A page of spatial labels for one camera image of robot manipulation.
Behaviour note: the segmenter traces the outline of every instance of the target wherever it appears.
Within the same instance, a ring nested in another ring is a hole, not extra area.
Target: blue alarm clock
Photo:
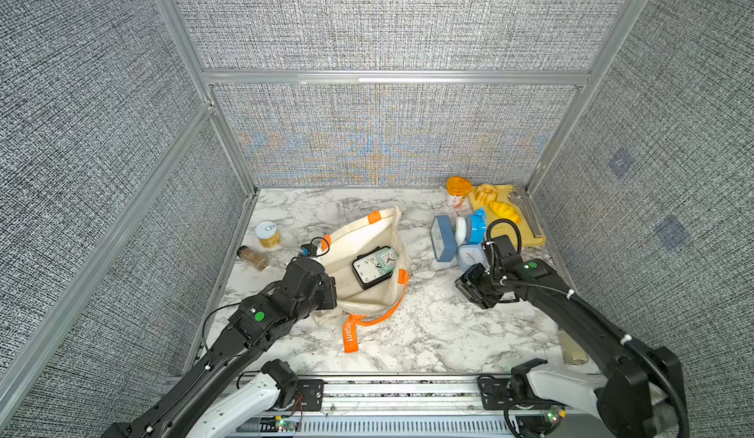
[[[484,232],[487,230],[487,214],[484,208],[478,209],[474,214],[466,216],[466,243],[478,245],[484,241]]]
[[[453,227],[450,225],[450,218],[447,216],[436,216],[430,230],[432,237],[432,247],[434,248],[434,258],[438,262],[449,262],[456,255],[456,235],[453,233]]]

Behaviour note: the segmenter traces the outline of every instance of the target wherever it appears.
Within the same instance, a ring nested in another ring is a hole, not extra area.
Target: metal bracket
[[[508,393],[509,378],[495,378],[481,376],[476,379],[479,394],[482,396],[482,406],[485,410],[503,410],[505,404],[511,401]]]
[[[319,412],[322,410],[324,387],[325,381],[322,379],[299,379],[293,396],[304,396],[301,400],[304,412]]]

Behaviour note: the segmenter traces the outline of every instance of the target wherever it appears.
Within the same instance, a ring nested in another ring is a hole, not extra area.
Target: clock face
[[[487,258],[484,252],[477,246],[463,246],[458,247],[458,256],[463,259],[467,265],[476,265],[476,263],[487,264]]]
[[[353,269],[359,274],[361,280],[368,284],[392,273],[397,261],[396,251],[386,246],[353,262]]]
[[[382,266],[379,265],[376,254],[367,255],[362,259],[356,260],[353,262],[353,267],[364,283],[371,283],[386,274]]]
[[[445,250],[445,242],[443,242],[443,236],[439,232],[439,223],[437,222],[437,219],[435,219],[432,224],[430,236],[432,237],[432,246],[434,246],[434,258],[439,259],[440,255],[442,255]]]
[[[391,272],[395,268],[395,263],[398,261],[398,254],[392,248],[386,248],[379,251],[377,254],[377,263],[382,267],[383,271]]]

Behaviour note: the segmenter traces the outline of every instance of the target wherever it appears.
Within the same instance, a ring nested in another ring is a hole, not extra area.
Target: gray fabric wall
[[[694,436],[754,406],[754,0],[650,0],[535,195],[583,296],[681,359]]]
[[[99,436],[180,376],[246,198],[206,123],[3,436]]]
[[[0,0],[0,374],[201,104],[153,0]],[[245,194],[207,123],[3,436],[99,436],[180,374]]]
[[[566,112],[562,85],[216,85],[269,186],[524,183]]]
[[[362,70],[588,70],[624,2],[176,1],[206,69]],[[427,186],[455,173],[478,183],[521,183],[573,92],[456,85],[218,88],[252,173],[273,186]],[[464,139],[476,151],[448,146]],[[345,150],[334,145],[343,141]]]
[[[0,374],[200,100],[152,0],[0,0]]]
[[[587,69],[624,0],[177,0],[204,66]]]

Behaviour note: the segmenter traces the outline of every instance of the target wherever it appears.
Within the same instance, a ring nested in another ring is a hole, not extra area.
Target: orange lid
[[[448,194],[450,196],[466,196],[474,188],[471,181],[461,177],[450,177],[448,183],[445,185],[448,188]]]

